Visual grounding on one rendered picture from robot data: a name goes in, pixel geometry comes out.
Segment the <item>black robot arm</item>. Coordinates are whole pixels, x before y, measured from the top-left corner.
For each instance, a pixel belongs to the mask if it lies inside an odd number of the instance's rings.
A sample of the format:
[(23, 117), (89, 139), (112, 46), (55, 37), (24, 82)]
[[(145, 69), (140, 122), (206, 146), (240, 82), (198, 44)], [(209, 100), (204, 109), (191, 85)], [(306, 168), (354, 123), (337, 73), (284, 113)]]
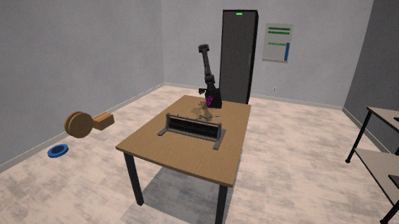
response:
[[(213, 90), (213, 92), (216, 92), (218, 90), (218, 88), (216, 88), (214, 86), (214, 83), (215, 83), (214, 75), (211, 75), (210, 67), (208, 66), (209, 62), (208, 62), (208, 57), (207, 57), (207, 51), (209, 51), (209, 45), (208, 44), (200, 45), (198, 47), (198, 49), (199, 49), (199, 52), (202, 53), (202, 56), (203, 56), (204, 76), (205, 76), (204, 80), (205, 80), (205, 83), (207, 84), (206, 90), (199, 88), (199, 94), (205, 93), (205, 91), (206, 91), (206, 95), (209, 95), (209, 91)], [(210, 83), (208, 83), (208, 82), (210, 82)], [(213, 88), (213, 86), (214, 86), (214, 88)]]

